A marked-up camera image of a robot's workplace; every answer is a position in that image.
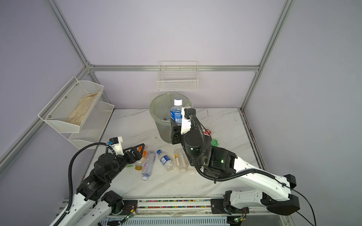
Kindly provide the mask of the small blue label bottle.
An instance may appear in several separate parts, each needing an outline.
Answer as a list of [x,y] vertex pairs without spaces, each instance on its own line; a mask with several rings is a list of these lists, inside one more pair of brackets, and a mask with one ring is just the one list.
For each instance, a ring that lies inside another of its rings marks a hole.
[[161,150],[157,150],[157,156],[159,158],[159,161],[163,165],[163,167],[167,171],[172,171],[174,169],[174,164],[172,159],[169,157],[169,155]]

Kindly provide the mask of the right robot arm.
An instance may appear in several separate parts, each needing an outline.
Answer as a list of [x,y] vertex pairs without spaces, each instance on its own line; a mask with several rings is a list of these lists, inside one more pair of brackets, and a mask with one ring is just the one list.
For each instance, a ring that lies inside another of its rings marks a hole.
[[226,191],[221,211],[231,215],[238,211],[246,213],[249,207],[266,207],[278,215],[291,215],[300,210],[299,198],[291,193],[296,187],[296,178],[291,175],[276,176],[252,166],[235,153],[211,145],[200,122],[191,124],[188,132],[182,133],[181,125],[171,124],[172,144],[180,144],[189,164],[203,178],[217,182],[240,180],[251,186],[251,191]]

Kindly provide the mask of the red label crushed bottle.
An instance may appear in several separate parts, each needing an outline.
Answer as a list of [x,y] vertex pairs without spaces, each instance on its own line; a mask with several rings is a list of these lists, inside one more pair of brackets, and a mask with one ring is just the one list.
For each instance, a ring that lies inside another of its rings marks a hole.
[[209,136],[210,138],[212,138],[211,134],[212,134],[212,132],[210,130],[204,129],[204,135]]

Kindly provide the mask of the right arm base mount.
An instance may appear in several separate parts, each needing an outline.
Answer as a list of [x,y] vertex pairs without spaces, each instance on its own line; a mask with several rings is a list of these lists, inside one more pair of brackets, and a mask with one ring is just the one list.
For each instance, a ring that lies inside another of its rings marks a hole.
[[224,199],[211,199],[211,211],[213,214],[249,214],[249,208],[244,207],[238,209],[236,207],[231,206],[230,204],[226,204]]

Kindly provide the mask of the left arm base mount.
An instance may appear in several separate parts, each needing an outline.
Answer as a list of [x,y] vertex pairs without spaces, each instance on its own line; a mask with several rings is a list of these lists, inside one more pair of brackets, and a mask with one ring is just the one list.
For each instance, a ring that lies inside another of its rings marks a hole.
[[111,215],[126,216],[132,211],[136,211],[138,200],[122,200],[112,206]]

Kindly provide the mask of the green soda bottle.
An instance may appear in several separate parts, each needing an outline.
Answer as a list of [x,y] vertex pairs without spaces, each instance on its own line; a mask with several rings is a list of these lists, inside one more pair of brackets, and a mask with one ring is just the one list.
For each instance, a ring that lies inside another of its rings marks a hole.
[[211,140],[211,146],[218,147],[218,146],[219,146],[218,140],[215,139],[215,138],[213,138],[213,139]]

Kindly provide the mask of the grey mesh waste bin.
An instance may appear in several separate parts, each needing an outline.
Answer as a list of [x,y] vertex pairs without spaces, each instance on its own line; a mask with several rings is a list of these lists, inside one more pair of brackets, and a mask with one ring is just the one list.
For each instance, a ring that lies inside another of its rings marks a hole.
[[175,99],[182,99],[183,106],[192,107],[191,100],[179,93],[164,93],[156,96],[150,102],[149,111],[155,121],[157,130],[162,140],[171,143],[171,108]]

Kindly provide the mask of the beige cloth in shelf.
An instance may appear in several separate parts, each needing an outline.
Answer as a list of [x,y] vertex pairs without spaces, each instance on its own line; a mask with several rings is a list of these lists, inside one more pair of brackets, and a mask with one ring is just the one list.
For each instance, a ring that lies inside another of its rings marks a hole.
[[83,98],[81,98],[76,108],[68,116],[66,122],[80,126],[99,93],[100,92],[88,93]]

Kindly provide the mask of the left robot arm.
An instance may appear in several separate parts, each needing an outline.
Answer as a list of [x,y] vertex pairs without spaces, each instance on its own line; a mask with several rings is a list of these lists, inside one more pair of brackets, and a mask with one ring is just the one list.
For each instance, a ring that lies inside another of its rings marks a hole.
[[[93,146],[105,146],[103,153],[77,189],[73,187],[72,168],[76,157]],[[79,150],[68,167],[69,202],[66,208],[52,222],[53,226],[96,226],[110,214],[135,214],[136,201],[123,201],[121,195],[110,190],[112,180],[129,164],[142,158],[145,145],[140,144],[121,150],[102,142],[93,143]]]

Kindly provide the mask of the aluminium front rail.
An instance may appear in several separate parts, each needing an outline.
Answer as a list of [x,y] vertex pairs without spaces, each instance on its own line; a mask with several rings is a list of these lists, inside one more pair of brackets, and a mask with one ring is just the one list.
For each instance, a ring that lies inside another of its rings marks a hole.
[[[204,216],[206,214],[213,214],[211,211],[211,199],[217,199],[216,197],[196,197],[196,198],[162,198],[162,199],[137,199],[138,206],[136,211],[132,211],[130,214],[134,214],[137,217],[187,217],[187,216]],[[98,201],[85,201],[81,194],[76,195],[72,202],[63,209],[61,213],[56,217],[54,221],[60,219],[62,214],[65,214],[63,222],[69,224],[76,224],[84,217],[98,217],[104,219],[105,217],[122,217],[111,215],[112,206],[119,201],[122,201],[121,197],[108,197],[105,200]],[[256,209],[256,212],[261,214],[269,214],[266,207],[257,207],[244,203],[243,207],[249,209]]]

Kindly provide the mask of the white mesh two-tier shelf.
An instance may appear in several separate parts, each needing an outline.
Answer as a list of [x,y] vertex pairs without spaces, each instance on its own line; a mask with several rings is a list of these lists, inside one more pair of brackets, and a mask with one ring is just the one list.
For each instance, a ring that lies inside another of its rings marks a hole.
[[114,111],[104,86],[72,77],[38,117],[77,149],[99,142]]

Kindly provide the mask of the crushed clear bottle white cap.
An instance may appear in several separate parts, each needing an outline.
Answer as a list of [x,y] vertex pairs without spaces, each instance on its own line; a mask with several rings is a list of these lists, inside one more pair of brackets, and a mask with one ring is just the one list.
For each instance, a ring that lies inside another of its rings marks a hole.
[[146,154],[146,159],[144,166],[142,168],[142,180],[147,181],[153,171],[153,166],[156,160],[156,153],[154,151],[148,151]]

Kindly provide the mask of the clear yellow label bottle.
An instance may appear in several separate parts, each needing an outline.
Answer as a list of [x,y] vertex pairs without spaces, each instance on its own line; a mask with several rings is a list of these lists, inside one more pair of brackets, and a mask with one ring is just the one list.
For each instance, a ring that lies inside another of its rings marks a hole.
[[176,166],[179,169],[180,173],[186,172],[189,163],[184,151],[182,149],[176,149],[173,155],[175,157]]

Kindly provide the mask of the orange label bottle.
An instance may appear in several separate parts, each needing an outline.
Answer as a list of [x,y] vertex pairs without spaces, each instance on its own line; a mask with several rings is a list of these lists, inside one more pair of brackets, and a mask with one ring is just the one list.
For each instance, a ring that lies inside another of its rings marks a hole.
[[135,169],[141,171],[147,155],[147,147],[139,147],[138,151],[142,154],[142,158],[135,163]]

